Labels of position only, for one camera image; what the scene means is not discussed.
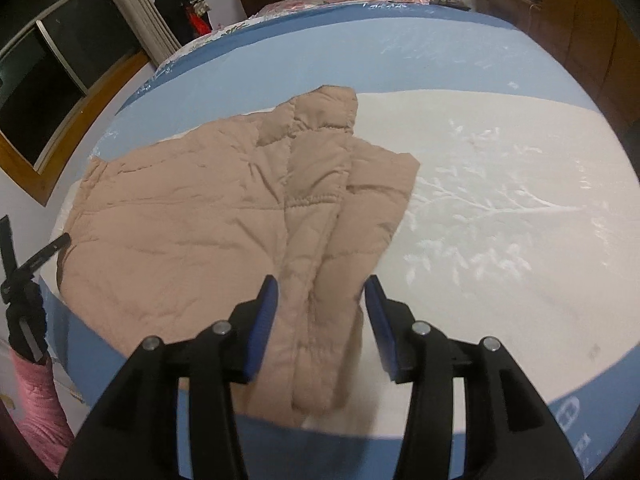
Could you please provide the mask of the left hand black glove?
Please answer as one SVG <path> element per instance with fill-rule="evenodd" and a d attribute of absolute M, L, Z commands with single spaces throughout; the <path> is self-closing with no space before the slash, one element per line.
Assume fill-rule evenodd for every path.
<path fill-rule="evenodd" d="M 28 282 L 14 295 L 6 309 L 9 344 L 12 350 L 28 362 L 42 364 L 46 360 L 47 319 L 40 287 Z"/>

